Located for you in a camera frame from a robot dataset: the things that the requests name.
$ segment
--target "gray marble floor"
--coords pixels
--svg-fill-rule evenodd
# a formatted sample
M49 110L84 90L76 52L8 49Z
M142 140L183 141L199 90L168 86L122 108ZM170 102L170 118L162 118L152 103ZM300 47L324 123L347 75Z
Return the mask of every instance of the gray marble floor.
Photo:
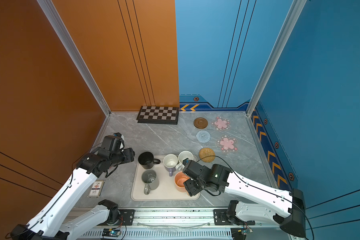
M218 132L211 125L217 116L230 120L231 129ZM231 200L239 200L252 203L230 194L221 194L213 197L201 192L197 200L171 200L171 201L134 201L131 199L131 191L137 166L137 157L145 151L154 155L178 155L181 151L190 151L198 156L200 149L209 147L217 156L221 156L230 166L240 174L270 186L261 162L258 150L254 145L249 126L245 121L245 113L219 112L219 113L180 113L177 125L167 124L142 124L137 123L137 113L112 113L106 127L104 136L120 132L124 135L126 147L132 147L135 151L135 161L120 165L119 168L108 178L102 174L99 179L105 180L101 196L99 198L88 197L89 189L82 195L75 207L94 207L99 201L108 199L119 204L120 207L198 207L215 206L227 207ZM209 122L206 130L211 135L211 140L206 143L198 142L196 133L200 131L193 125L195 118L206 118ZM237 152L222 153L216 146L216 141L222 135L235 137L237 139ZM211 163L205 163L211 167L212 164L225 165L223 161L216 158Z

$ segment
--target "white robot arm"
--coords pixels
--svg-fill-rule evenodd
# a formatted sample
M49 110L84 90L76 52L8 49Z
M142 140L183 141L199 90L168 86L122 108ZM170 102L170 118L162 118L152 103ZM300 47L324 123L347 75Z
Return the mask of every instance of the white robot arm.
M86 214L68 224L62 224L79 198L103 172L106 172L106 177L108 177L118 165L132 162L134 156L135 152L132 148L124 149L124 140L120 133L104 137L101 147L81 158L72 171L72 175L48 204L27 225L17 225L10 233L10 238L14 240L75 240L100 223L116 222L120 214L118 205L109 200L103 200ZM116 168L108 173L110 167Z
M244 225L249 220L268 220L278 223L280 228L297 237L305 238L305 202L302 191L275 189L245 178L232 169L214 164L210 169L195 161L185 159L183 173L190 177L184 182L190 196L202 190L235 194L264 206L263 215L259 211L247 211L248 207L239 201L231 201L227 217L230 223Z

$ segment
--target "coaster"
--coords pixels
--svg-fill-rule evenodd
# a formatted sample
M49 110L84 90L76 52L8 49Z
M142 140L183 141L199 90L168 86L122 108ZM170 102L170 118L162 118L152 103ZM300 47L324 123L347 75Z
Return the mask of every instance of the coaster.
M215 152L209 147L204 147L199 151L199 157L203 162L212 162L215 159Z
M141 106L137 115L138 123L177 124L179 108Z
M211 140L211 135L207 131L198 131L196 134L196 138L199 142L205 143Z
M193 125L199 129L203 129L208 126L208 121L205 118L196 118L193 121Z
M215 129L219 132L231 129L230 123L231 122L228 119L223 119L221 117L216 117L216 120L211 122L212 126L214 126Z
M220 147L223 153L237 152L237 139L223 135L221 139L216 141L216 146Z

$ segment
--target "blue knitted coaster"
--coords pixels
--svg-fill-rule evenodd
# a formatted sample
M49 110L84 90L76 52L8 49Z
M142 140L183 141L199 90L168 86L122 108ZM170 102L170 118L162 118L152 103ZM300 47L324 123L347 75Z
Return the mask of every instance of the blue knitted coaster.
M199 142L204 143L211 140L211 135L209 134L209 132L202 130L197 132L196 138Z

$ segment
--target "beige tray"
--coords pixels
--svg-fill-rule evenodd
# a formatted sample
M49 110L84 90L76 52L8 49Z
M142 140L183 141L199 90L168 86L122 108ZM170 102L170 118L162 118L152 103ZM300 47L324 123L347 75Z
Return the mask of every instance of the beige tray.
M199 198L200 193L190 197L186 192L179 192L175 187L175 175L179 171L175 171L172 177L169 176L169 172L165 169L163 159L165 156L154 156L159 159L160 164L155 164L153 169L158 176L159 186L155 190L151 190L148 195L144 194L145 184L141 180L141 175L145 169L137 164L135 180L133 182L131 198L135 201L158 201L158 200L196 200Z

